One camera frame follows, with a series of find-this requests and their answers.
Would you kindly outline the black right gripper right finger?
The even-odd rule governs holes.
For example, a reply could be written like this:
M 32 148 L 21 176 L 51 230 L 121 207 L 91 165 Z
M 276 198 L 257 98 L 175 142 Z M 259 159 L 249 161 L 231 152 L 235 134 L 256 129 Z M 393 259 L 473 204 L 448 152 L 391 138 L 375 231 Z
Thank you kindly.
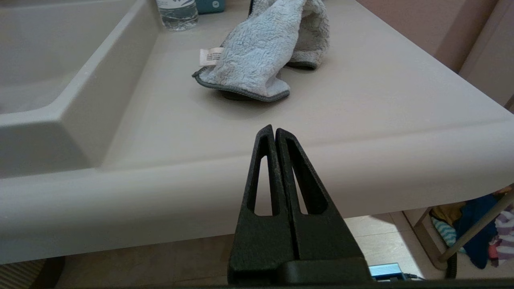
M 275 144 L 296 257 L 300 260 L 364 259 L 297 137 L 279 128 Z

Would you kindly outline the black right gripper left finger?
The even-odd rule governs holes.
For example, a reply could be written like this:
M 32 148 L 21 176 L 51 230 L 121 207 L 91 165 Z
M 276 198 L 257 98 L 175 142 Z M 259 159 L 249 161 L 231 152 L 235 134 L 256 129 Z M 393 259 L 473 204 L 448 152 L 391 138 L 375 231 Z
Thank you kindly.
M 267 160 L 272 214 L 255 213 L 259 172 Z M 271 125 L 256 135 L 228 265 L 229 284 L 293 284 L 295 260 L 288 198 Z

